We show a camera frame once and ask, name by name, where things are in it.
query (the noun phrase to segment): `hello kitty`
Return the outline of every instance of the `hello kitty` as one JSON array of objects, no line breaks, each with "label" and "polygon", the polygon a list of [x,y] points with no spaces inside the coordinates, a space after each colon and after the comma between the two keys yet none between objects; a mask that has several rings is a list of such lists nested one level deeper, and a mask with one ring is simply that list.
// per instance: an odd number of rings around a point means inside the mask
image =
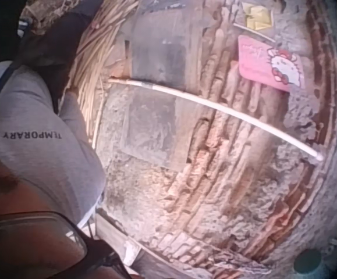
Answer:
[{"label": "hello kitty", "polygon": [[297,61],[295,54],[271,48],[268,50],[268,55],[271,58],[272,74],[277,82],[284,85],[294,84],[298,87],[301,86],[300,72],[294,63]]}]

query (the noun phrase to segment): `white pipe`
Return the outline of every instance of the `white pipe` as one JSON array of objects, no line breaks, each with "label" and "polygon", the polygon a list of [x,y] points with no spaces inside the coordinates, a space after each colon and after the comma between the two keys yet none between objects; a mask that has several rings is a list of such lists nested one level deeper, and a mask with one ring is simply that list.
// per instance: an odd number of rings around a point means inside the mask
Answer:
[{"label": "white pipe", "polygon": [[324,159],[322,154],[320,154],[319,152],[317,152],[313,148],[309,147],[308,145],[302,143],[301,141],[291,137],[287,133],[284,133],[281,130],[279,130],[279,129],[273,127],[273,126],[270,126],[269,124],[263,123],[263,122],[259,121],[259,119],[256,119],[256,118],[254,118],[252,116],[249,116],[245,113],[238,112],[237,110],[234,110],[234,109],[229,108],[227,106],[220,105],[219,103],[215,103],[215,102],[212,102],[210,100],[203,99],[199,96],[195,96],[193,94],[189,94],[189,93],[184,92],[184,91],[164,87],[164,86],[161,86],[161,85],[158,85],[158,84],[146,83],[146,82],[143,82],[143,81],[110,78],[109,83],[119,83],[119,84],[126,84],[126,85],[144,87],[144,88],[148,88],[148,89],[151,89],[151,90],[164,92],[164,93],[167,93],[167,94],[170,94],[170,95],[173,95],[173,96],[176,96],[176,97],[180,97],[180,98],[183,98],[183,99],[187,99],[187,100],[190,100],[190,101],[195,102],[195,103],[200,103],[201,105],[208,106],[211,109],[219,110],[219,111],[224,112],[228,115],[237,117],[239,119],[242,119],[243,121],[246,121],[246,122],[248,122],[252,125],[255,125],[256,127],[259,127],[260,129],[263,129],[264,131],[267,131],[267,132],[275,135],[276,137],[279,137],[279,138],[283,139],[284,141],[287,141],[288,143],[298,147],[299,149],[301,149],[302,151],[305,151],[306,153],[315,157],[319,161],[322,161]]}]

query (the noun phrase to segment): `gray t-shirt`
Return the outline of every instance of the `gray t-shirt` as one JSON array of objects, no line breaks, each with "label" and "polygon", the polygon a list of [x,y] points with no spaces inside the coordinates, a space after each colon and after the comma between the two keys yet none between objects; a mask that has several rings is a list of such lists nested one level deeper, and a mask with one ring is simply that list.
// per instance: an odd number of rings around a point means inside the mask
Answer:
[{"label": "gray t-shirt", "polygon": [[[0,77],[9,65],[0,63]],[[79,226],[105,187],[76,96],[65,95],[57,116],[45,82],[26,67],[0,94],[0,161]]]}]

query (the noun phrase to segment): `pink sticker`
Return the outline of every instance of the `pink sticker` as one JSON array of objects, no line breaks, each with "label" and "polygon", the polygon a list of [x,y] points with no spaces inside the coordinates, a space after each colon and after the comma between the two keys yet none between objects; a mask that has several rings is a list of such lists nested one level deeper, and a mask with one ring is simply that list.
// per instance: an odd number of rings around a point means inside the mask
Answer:
[{"label": "pink sticker", "polygon": [[242,77],[287,92],[291,84],[305,89],[299,55],[275,49],[245,35],[239,36],[238,46]]}]

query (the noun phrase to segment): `yellow sign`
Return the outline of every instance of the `yellow sign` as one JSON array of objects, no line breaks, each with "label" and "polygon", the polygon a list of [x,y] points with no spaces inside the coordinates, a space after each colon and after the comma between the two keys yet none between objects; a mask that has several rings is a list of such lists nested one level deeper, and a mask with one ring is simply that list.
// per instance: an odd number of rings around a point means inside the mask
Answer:
[{"label": "yellow sign", "polygon": [[244,2],[242,7],[246,14],[247,28],[258,31],[272,27],[271,12],[266,7]]}]

